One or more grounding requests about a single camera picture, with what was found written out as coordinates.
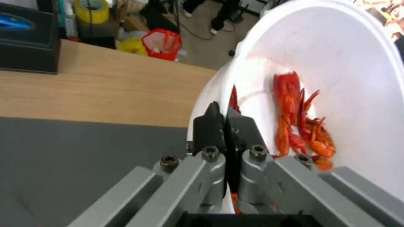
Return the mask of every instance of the yellow bag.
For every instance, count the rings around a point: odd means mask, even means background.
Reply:
[[[147,56],[145,47],[141,38],[129,38],[118,44],[118,50]]]

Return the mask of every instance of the gray desk surface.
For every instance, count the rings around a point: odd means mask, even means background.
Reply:
[[[134,167],[186,153],[185,128],[0,118],[0,129],[0,226],[64,227]]]

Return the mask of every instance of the wooden table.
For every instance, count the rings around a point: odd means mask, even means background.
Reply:
[[[187,127],[214,74],[62,40],[59,74],[0,71],[0,116]]]

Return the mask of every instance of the red crayfish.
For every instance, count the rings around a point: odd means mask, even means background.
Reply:
[[[305,89],[300,90],[296,72],[274,76],[274,93],[280,110],[275,145],[280,156],[289,153],[289,147],[296,153],[307,154],[305,144],[319,156],[313,158],[320,170],[332,168],[331,158],[335,154],[334,142],[324,128],[325,117],[309,119],[309,110],[313,99],[320,93],[316,91],[305,101]],[[300,136],[293,134],[291,126],[297,126]]]

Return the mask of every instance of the white sneaker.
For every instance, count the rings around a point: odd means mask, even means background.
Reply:
[[[184,14],[185,17],[188,17],[188,18],[191,18],[191,17],[192,17],[192,14],[189,13],[189,12],[187,12],[185,9],[183,9],[182,12],[183,12],[183,14]]]
[[[214,34],[214,35],[217,35],[218,32],[219,32],[219,31],[216,31],[216,30],[213,29],[213,28],[210,29],[210,33],[212,33],[212,34]]]

